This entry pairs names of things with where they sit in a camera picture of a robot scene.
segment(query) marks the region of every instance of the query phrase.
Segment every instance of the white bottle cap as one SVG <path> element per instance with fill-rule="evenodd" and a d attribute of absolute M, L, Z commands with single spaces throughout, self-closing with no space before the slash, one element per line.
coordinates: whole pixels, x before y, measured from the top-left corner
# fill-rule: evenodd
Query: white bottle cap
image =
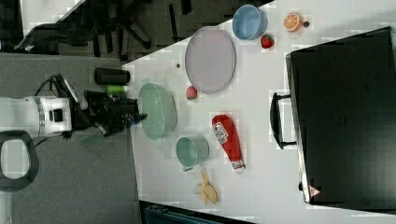
<path fill-rule="evenodd" d="M 246 170 L 245 165 L 234 169 L 237 174 L 242 174 Z"/>

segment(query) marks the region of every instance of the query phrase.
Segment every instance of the small red fruit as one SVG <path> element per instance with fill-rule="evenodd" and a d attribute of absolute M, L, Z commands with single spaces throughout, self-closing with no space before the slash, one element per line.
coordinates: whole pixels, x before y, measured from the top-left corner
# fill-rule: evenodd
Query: small red fruit
<path fill-rule="evenodd" d="M 261 42 L 264 49 L 269 49 L 275 44 L 275 40 L 270 35 L 263 35 Z"/>
<path fill-rule="evenodd" d="M 198 96 L 198 92 L 193 86 L 190 86 L 187 88 L 187 91 L 186 91 L 187 99 L 193 100 L 193 99 L 196 99 L 197 96 Z"/>

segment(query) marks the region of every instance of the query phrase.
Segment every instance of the red ketchup bottle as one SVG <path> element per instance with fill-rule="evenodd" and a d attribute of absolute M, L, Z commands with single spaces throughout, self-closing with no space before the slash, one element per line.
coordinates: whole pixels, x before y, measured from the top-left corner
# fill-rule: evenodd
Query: red ketchup bottle
<path fill-rule="evenodd" d="M 245 171 L 245 164 L 242 160 L 238 133 L 236 132 L 233 121 L 227 115 L 217 115 L 212 119 L 212 127 L 219 143 L 227 153 L 235 172 L 241 174 Z"/>

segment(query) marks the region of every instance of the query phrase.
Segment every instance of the office chair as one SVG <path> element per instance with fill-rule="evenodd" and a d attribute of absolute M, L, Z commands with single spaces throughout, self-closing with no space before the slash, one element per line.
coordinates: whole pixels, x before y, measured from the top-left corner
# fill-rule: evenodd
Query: office chair
<path fill-rule="evenodd" d="M 64 43 L 73 47 L 87 46 L 89 41 L 93 41 L 93 50 L 96 57 L 100 56 L 98 46 L 98 36 L 106 35 L 107 52 L 113 51 L 111 32 L 119 30 L 119 57 L 125 60 L 122 52 L 122 30 L 134 36 L 145 49 L 151 47 L 151 40 L 140 28 L 147 39 L 139 36 L 132 25 L 134 15 L 141 2 L 150 3 L 151 0 L 134 0 L 125 10 L 122 8 L 122 0 L 87 0 L 75 12 L 64 21 L 56 23 L 46 23 L 37 25 L 22 42 L 14 49 L 24 49 L 29 53 L 59 54 L 58 44 Z M 108 9 L 111 3 L 117 4 L 118 15 L 109 18 Z"/>

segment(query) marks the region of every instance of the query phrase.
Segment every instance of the white table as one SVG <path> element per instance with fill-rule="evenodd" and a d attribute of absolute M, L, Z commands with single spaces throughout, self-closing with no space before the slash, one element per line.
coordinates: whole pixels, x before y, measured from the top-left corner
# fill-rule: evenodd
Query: white table
<path fill-rule="evenodd" d="M 20 0 L 23 35 L 37 25 L 61 21 L 85 0 Z"/>
<path fill-rule="evenodd" d="M 139 199 L 255 223 L 394 223 L 396 217 L 392 216 L 304 203 L 297 189 L 296 147 L 280 150 L 277 146 L 270 130 L 269 105 L 275 91 L 288 92 L 287 53 L 394 26 L 396 1 L 276 0 L 261 10 L 268 17 L 267 33 L 276 39 L 270 50 L 262 49 L 259 39 L 237 39 L 232 21 L 218 26 L 232 37 L 237 60 L 232 82 L 219 94 L 200 94 L 194 102 L 185 98 L 190 86 L 184 67 L 189 39 L 123 66 L 133 75 L 131 96 L 136 97 L 144 79 L 149 78 L 173 93 L 178 113 L 174 132 L 160 146 L 147 139 L 141 126 L 131 129 Z M 304 15 L 311 26 L 297 34 L 288 33 L 282 21 L 291 11 Z M 285 105 L 283 126 L 288 141 L 294 139 L 294 131 L 290 103 Z M 218 112 L 226 112 L 236 122 L 247 165 L 241 175 L 233 172 L 211 131 L 211 120 Z M 210 145 L 209 159 L 202 167 L 218 191 L 218 204 L 204 206 L 200 195 L 192 193 L 201 183 L 202 168 L 185 173 L 176 157 L 177 139 L 195 133 L 203 134 Z"/>

